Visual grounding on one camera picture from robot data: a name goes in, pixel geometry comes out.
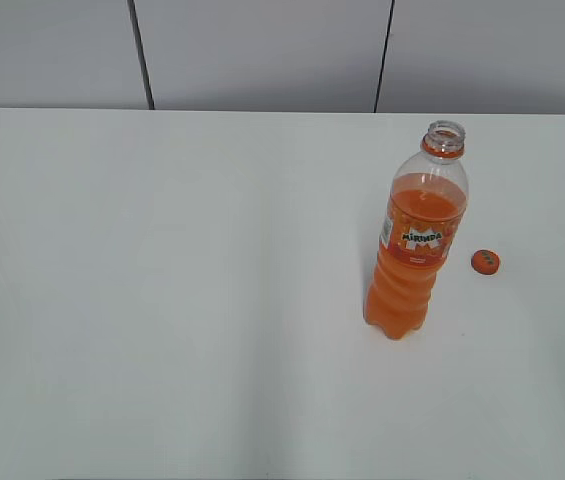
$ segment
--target orange bottle cap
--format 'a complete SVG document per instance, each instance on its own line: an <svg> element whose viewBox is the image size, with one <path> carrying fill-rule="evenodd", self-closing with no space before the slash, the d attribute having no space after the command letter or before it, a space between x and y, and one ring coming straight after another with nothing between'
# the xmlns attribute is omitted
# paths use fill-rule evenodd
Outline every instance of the orange bottle cap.
<svg viewBox="0 0 565 480"><path fill-rule="evenodd" d="M471 266L482 275L493 275L500 268L500 257L491 250L478 250L471 257Z"/></svg>

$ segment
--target orange soda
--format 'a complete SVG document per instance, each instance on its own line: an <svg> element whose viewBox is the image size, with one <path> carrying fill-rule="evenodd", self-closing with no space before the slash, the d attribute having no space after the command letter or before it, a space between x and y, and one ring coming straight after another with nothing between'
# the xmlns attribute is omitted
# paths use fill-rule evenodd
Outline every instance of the orange soda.
<svg viewBox="0 0 565 480"><path fill-rule="evenodd" d="M438 121L393 179L364 315L394 340L419 329L467 205L464 129Z"/></svg>

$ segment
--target orange soda bottle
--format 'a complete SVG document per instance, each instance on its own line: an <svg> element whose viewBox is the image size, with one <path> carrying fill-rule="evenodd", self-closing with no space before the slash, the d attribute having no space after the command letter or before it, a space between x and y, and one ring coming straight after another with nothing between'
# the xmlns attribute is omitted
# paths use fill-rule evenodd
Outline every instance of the orange soda bottle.
<svg viewBox="0 0 565 480"><path fill-rule="evenodd" d="M464 129L429 127L421 151L393 179L364 316L394 340L424 323L431 289L467 205Z"/></svg>

